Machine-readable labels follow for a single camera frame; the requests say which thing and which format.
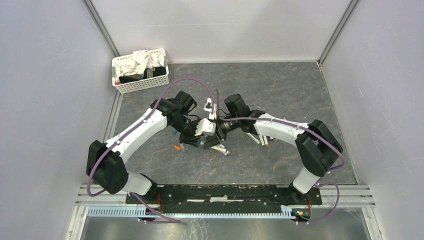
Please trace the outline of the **green capped marker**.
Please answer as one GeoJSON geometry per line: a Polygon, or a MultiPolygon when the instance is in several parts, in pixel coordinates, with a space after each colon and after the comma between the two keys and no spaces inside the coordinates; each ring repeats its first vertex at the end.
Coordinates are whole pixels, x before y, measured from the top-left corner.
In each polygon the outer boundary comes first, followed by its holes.
{"type": "Polygon", "coordinates": [[[246,135],[251,138],[256,144],[261,144],[260,140],[257,139],[254,135],[252,135],[251,133],[246,133],[246,135]]]}

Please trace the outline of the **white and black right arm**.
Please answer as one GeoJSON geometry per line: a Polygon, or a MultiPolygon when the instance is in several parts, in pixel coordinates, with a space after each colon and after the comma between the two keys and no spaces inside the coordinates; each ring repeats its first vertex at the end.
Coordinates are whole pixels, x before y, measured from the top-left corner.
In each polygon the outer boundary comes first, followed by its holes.
{"type": "Polygon", "coordinates": [[[266,139],[277,139],[297,148],[302,168],[290,184],[289,199],[302,204],[309,198],[309,191],[327,172],[337,169],[335,162],[343,156],[343,148],[328,127],[320,120],[311,123],[289,121],[274,117],[261,110],[251,110],[240,94],[228,96],[224,103],[229,111],[220,117],[209,101],[205,110],[208,119],[202,119],[196,128],[196,136],[215,136],[223,140],[226,134],[236,129],[266,139]]]}

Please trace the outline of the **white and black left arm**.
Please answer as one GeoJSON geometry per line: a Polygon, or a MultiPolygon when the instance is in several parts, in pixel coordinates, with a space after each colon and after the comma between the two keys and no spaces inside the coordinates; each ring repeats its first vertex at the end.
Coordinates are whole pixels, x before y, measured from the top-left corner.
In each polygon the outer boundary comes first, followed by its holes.
{"type": "Polygon", "coordinates": [[[126,191],[138,194],[145,204],[153,203],[157,198],[153,181],[142,173],[128,171],[126,162],[149,138],[168,126],[179,132],[180,137],[194,140],[200,119],[188,117],[197,105],[194,98],[182,90],[174,98],[154,100],[142,117],[120,134],[105,142],[95,140],[90,144],[87,176],[111,195],[126,191]]]}

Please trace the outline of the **orange capped white marker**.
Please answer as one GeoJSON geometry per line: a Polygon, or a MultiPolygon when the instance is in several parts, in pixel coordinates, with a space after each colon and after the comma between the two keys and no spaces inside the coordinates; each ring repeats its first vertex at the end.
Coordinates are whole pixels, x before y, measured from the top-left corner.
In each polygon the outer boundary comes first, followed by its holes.
{"type": "Polygon", "coordinates": [[[262,135],[261,137],[262,137],[263,145],[266,146],[266,147],[268,147],[269,146],[269,139],[268,139],[268,137],[265,136],[265,135],[262,135]]]}

